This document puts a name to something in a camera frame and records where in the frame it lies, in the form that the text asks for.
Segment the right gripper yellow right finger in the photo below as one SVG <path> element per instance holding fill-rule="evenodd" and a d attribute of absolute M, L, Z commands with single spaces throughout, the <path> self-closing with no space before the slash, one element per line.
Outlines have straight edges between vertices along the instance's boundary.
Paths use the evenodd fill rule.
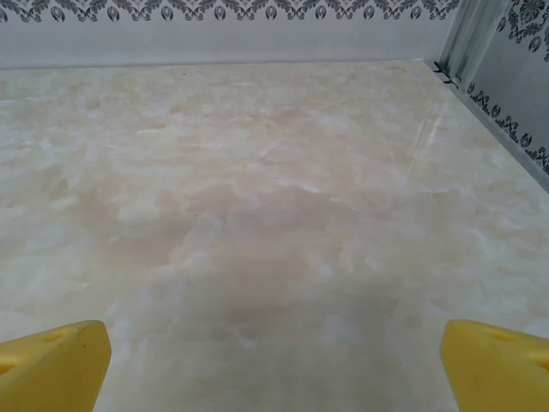
<path fill-rule="evenodd" d="M 548 340 L 466 319 L 450 320 L 441 361 L 462 412 L 547 412 Z"/>

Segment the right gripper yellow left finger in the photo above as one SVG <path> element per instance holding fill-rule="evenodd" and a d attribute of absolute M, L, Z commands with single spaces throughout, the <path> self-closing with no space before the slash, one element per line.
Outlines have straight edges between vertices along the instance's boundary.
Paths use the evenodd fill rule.
<path fill-rule="evenodd" d="M 87 320 L 1 343 L 1 410 L 91 411 L 112 356 L 106 326 Z"/>

